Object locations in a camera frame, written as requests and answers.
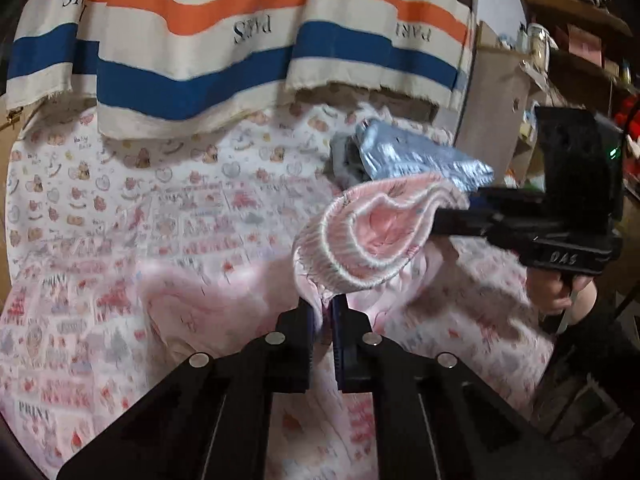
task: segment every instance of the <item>pink fabric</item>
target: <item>pink fabric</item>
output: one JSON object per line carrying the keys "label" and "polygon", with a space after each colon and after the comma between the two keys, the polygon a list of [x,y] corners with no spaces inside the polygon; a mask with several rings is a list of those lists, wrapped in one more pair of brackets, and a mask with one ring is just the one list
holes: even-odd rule
{"label": "pink fabric", "polygon": [[[379,232],[389,233],[390,212],[398,218],[413,211],[429,220],[433,198],[424,211],[403,213],[414,191],[433,197],[447,189],[442,200],[464,205],[446,183],[429,179],[422,190],[417,180],[416,186],[387,186],[383,194],[392,194],[391,201],[378,196],[380,188],[364,191],[373,186],[332,198],[323,179],[169,190],[151,193],[123,212],[105,237],[44,243],[28,258],[0,317],[0,412],[53,478],[64,461],[188,354],[241,349],[272,330],[299,294],[312,301],[321,319],[324,300],[340,292],[326,285],[331,279],[319,279],[330,274],[309,260],[322,256],[312,250],[319,226],[313,215],[328,209],[344,222],[353,220],[360,237],[352,242],[375,248],[371,256],[383,254],[390,266],[405,258],[391,279],[370,290],[351,289],[351,306],[411,351],[455,352],[512,405],[524,407],[551,344],[531,328],[534,313],[516,259],[475,240],[454,242],[458,261],[448,242],[428,242],[409,257],[404,247],[410,244],[395,230],[393,251],[381,252],[377,248],[385,244],[371,242]],[[239,194],[253,199],[236,208]],[[377,200],[388,204],[381,221],[369,206]],[[366,212],[340,216],[335,204],[347,202]],[[281,203],[294,215],[278,214]],[[256,216],[262,218],[260,229]],[[292,262],[287,241],[290,247],[290,237],[304,224]],[[412,236],[428,235],[419,218],[413,225]],[[332,226],[331,232],[340,229]],[[373,269],[360,274],[367,279],[380,279],[385,269],[361,266],[349,253],[342,261],[347,277],[352,263]],[[446,272],[438,272],[441,267]],[[371,398],[337,391],[326,343],[321,337],[311,391],[274,400],[268,479],[377,478]]]}
{"label": "pink fabric", "polygon": [[336,197],[296,237],[296,283],[322,309],[336,294],[379,316],[414,300],[433,279],[442,253],[427,242],[438,208],[467,208],[466,197],[437,174],[367,182]]}

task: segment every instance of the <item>human hand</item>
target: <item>human hand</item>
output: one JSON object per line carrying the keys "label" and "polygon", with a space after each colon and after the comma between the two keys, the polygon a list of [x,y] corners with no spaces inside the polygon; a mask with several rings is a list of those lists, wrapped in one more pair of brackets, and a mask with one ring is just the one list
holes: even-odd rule
{"label": "human hand", "polygon": [[[586,316],[595,303],[596,290],[593,279],[587,276],[576,276],[573,291],[580,293],[576,303],[580,303],[580,310],[584,311],[584,316]],[[560,272],[527,269],[527,294],[531,303],[543,314],[556,316],[571,307],[571,292],[569,287],[562,282]]]}

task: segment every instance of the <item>red object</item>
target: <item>red object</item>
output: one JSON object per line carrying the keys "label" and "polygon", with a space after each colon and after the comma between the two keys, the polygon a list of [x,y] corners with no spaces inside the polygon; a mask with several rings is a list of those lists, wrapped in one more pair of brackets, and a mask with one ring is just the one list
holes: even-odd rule
{"label": "red object", "polygon": [[[624,128],[631,112],[631,108],[638,101],[638,96],[631,96],[624,100],[622,103],[622,109],[616,114],[614,120],[620,128]],[[636,113],[636,116],[629,125],[629,136],[636,142],[640,137],[640,112]],[[623,163],[623,170],[626,174],[631,174],[634,177],[640,176],[640,161],[635,160],[632,156],[625,157]]]}

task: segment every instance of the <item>gray cloth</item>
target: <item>gray cloth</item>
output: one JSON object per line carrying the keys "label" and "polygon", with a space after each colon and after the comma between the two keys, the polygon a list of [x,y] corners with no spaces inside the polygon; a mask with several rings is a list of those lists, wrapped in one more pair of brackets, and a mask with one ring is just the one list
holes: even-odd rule
{"label": "gray cloth", "polygon": [[367,180],[369,175],[364,171],[360,160],[360,150],[350,134],[335,134],[329,143],[331,148],[330,169],[334,182],[341,189],[349,189]]}

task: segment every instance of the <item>wooden shelf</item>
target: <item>wooden shelf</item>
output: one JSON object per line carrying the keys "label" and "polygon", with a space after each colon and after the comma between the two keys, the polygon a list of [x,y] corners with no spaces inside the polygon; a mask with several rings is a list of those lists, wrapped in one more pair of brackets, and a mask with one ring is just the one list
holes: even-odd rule
{"label": "wooden shelf", "polygon": [[524,0],[533,8],[540,7],[556,10],[574,16],[577,19],[597,23],[611,28],[625,36],[633,37],[631,29],[621,18],[606,10],[599,9],[581,0]]}
{"label": "wooden shelf", "polygon": [[638,90],[633,85],[627,85],[622,81],[619,77],[610,74],[603,68],[597,66],[595,63],[588,61],[580,56],[576,56],[571,52],[567,52],[566,50],[552,50],[551,56],[554,59],[562,62],[563,64],[568,64],[572,68],[579,70],[580,72],[587,73],[591,76],[601,78],[603,82],[613,82],[613,85],[629,94],[637,94]]}

